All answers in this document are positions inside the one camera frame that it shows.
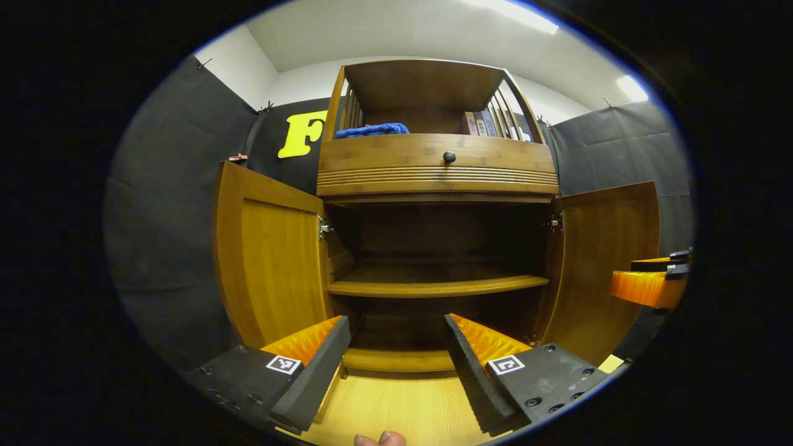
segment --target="blue cloth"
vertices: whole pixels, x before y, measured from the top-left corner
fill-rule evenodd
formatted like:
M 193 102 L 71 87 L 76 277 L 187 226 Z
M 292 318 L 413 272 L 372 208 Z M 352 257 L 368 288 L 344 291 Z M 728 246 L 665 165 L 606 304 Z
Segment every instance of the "blue cloth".
M 357 129 L 339 130 L 336 132 L 336 139 L 343 138 L 360 138 L 361 136 L 374 136 L 374 135 L 398 135 L 401 133 L 410 133 L 408 128 L 402 124 L 378 124 L 370 125 L 369 127 L 358 127 Z

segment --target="book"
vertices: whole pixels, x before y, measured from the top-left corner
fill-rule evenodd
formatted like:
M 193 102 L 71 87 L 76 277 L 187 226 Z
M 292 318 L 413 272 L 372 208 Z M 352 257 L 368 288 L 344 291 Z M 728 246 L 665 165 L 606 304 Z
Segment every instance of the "book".
M 477 122 L 477 130 L 479 130 L 479 136 L 487 136 L 488 130 L 485 127 L 485 119 L 482 117 L 482 112 L 473 112 L 473 117 Z
M 485 120 L 485 130 L 487 131 L 487 135 L 498 137 L 498 134 L 496 133 L 496 124 L 493 123 L 493 118 L 490 116 L 490 112 L 488 110 L 482 110 L 482 118 Z
M 479 129 L 477 129 L 477 120 L 473 117 L 473 112 L 465 112 L 465 115 L 462 117 L 462 127 L 461 133 L 463 135 L 478 135 Z

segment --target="black fabric wall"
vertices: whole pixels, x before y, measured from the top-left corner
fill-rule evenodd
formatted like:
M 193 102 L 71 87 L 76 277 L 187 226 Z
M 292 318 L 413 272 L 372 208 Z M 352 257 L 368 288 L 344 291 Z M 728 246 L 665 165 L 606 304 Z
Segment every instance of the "black fabric wall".
M 212 255 L 217 165 L 243 152 L 255 112 L 193 57 L 140 107 L 111 165 L 107 257 L 140 334 L 177 369 L 237 342 Z
M 684 146 L 668 115 L 651 102 L 606 108 L 542 127 L 559 175 L 561 195 L 654 180 L 661 217 L 658 253 L 691 246 L 694 211 Z M 615 351 L 635 358 L 666 315 L 645 307 Z

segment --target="cabinet door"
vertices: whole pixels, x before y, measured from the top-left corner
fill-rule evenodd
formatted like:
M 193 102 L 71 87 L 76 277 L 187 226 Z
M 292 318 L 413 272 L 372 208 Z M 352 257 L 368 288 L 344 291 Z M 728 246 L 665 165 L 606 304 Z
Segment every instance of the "cabinet door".
M 320 217 L 321 199 L 234 163 L 220 165 L 215 269 L 228 318 L 246 345 L 260 348 L 332 316 Z
M 630 330 L 641 306 L 608 293 L 611 273 L 658 254 L 655 182 L 596 190 L 552 201 L 563 230 L 548 234 L 550 280 L 536 333 L 600 365 Z

